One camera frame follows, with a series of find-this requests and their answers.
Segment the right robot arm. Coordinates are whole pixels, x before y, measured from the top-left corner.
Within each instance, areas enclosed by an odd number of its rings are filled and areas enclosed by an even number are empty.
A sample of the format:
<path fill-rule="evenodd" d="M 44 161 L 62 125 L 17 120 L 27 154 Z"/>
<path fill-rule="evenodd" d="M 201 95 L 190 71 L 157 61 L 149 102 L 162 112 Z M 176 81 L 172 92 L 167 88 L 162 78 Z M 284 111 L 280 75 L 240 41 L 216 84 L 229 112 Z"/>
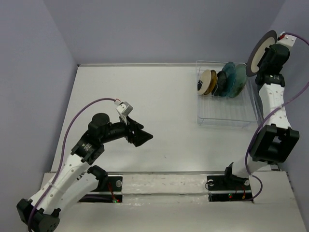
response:
<path fill-rule="evenodd" d="M 248 59 L 246 74 L 255 76 L 263 121 L 253 135 L 245 159 L 226 167 L 222 178 L 226 189 L 244 184 L 261 167 L 284 163 L 299 140 L 299 131 L 292 129 L 284 106 L 285 80 L 281 70 L 289 57 L 289 47 L 275 43 L 256 46 Z"/>

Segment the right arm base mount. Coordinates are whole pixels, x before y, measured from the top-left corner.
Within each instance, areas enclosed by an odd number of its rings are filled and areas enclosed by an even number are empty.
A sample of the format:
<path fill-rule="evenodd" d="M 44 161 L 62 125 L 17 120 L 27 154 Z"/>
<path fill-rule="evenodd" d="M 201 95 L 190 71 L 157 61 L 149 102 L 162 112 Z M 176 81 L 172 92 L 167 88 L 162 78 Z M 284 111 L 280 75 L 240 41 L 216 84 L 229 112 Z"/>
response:
<path fill-rule="evenodd" d="M 210 202 L 253 201 L 250 183 L 226 180 L 224 175 L 208 175 L 205 189 Z"/>

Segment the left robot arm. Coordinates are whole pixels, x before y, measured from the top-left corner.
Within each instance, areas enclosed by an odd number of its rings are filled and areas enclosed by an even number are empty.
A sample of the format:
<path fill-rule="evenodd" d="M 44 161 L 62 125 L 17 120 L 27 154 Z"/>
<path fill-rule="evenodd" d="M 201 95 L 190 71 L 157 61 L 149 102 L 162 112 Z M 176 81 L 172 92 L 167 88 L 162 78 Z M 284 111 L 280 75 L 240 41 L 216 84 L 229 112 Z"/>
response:
<path fill-rule="evenodd" d="M 120 116 L 119 122 L 111 123 L 107 114 L 95 114 L 67 160 L 60 161 L 50 181 L 28 200 L 18 202 L 17 211 L 28 231 L 53 232 L 66 208 L 92 190 L 105 189 L 108 173 L 94 162 L 105 151 L 105 143 L 122 138 L 139 147 L 153 135 L 128 116 Z"/>

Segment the grey brown rimmed plate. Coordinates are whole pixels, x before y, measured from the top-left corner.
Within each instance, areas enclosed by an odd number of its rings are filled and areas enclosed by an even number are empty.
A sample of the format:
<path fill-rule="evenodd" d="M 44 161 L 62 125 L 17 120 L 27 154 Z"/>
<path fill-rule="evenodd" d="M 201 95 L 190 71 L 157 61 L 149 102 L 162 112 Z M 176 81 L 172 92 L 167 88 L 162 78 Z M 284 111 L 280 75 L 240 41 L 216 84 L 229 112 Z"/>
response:
<path fill-rule="evenodd" d="M 277 33 L 274 30 L 268 31 L 256 44 L 253 51 L 251 52 L 247 64 L 246 64 L 246 75 L 248 77 L 254 76 L 258 73 L 258 64 L 261 61 L 265 49 L 275 44 L 277 41 Z"/>

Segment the teal scalloped plate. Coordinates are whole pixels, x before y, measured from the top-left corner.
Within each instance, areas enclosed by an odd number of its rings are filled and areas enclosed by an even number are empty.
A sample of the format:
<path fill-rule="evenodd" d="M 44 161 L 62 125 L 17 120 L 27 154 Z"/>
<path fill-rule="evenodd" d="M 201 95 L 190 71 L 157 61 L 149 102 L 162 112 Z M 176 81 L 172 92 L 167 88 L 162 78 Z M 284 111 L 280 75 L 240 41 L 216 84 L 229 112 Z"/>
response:
<path fill-rule="evenodd" d="M 233 62 L 228 62 L 224 65 L 223 72 L 226 74 L 226 83 L 224 85 L 223 91 L 220 93 L 219 96 L 225 97 L 229 94 L 230 90 L 232 89 L 235 79 L 236 79 L 236 66 Z"/>

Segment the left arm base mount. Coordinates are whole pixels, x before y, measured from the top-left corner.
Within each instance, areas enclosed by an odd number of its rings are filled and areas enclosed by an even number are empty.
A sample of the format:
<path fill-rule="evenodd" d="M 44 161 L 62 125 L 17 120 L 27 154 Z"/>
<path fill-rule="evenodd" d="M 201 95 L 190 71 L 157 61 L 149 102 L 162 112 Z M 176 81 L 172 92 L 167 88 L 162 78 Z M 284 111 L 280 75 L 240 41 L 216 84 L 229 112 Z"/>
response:
<path fill-rule="evenodd" d="M 123 177 L 120 175 L 110 175 L 106 183 L 98 183 L 96 189 L 82 197 L 80 203 L 121 203 Z"/>

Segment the light green flower plate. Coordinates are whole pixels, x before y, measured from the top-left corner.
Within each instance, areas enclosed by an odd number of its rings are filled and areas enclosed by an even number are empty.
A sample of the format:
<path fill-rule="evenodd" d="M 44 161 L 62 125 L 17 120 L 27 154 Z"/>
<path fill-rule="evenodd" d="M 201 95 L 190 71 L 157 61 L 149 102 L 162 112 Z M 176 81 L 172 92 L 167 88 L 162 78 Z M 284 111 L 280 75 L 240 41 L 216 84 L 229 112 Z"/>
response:
<path fill-rule="evenodd" d="M 228 94 L 230 98 L 237 97 L 247 83 L 246 64 L 239 64 L 236 66 L 236 78 L 234 84 Z"/>

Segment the cream plate with black spot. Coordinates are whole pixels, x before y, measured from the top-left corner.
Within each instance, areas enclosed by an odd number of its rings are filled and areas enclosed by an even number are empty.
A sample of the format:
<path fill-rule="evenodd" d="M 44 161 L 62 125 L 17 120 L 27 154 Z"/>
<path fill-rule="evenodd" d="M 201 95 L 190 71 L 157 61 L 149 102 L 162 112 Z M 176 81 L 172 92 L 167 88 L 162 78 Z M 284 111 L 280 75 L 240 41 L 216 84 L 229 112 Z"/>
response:
<path fill-rule="evenodd" d="M 211 83 L 211 71 L 210 70 L 205 70 L 197 83 L 197 93 L 198 95 L 202 95 L 206 92 L 208 87 L 210 86 Z"/>

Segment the amber patterned plate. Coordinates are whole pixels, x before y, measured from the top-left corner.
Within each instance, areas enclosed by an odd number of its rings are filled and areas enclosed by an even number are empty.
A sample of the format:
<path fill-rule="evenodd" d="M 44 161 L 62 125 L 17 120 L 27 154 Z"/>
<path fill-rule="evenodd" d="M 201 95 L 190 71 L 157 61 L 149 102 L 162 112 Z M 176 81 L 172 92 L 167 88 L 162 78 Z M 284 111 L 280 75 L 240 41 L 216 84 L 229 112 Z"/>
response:
<path fill-rule="evenodd" d="M 212 93 L 217 84 L 217 72 L 215 70 L 211 70 L 211 83 L 209 85 L 208 91 Z"/>

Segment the black round plate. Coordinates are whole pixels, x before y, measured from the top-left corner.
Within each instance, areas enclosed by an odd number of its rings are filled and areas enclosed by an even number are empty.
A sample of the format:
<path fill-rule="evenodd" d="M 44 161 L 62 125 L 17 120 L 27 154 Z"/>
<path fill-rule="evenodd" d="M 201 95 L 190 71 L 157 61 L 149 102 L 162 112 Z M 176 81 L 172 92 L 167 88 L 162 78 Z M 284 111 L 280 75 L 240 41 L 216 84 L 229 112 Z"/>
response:
<path fill-rule="evenodd" d="M 226 85 L 226 73 L 224 71 L 220 71 L 217 73 L 217 83 L 215 85 L 214 90 L 212 91 L 213 96 L 220 96 L 223 92 Z"/>

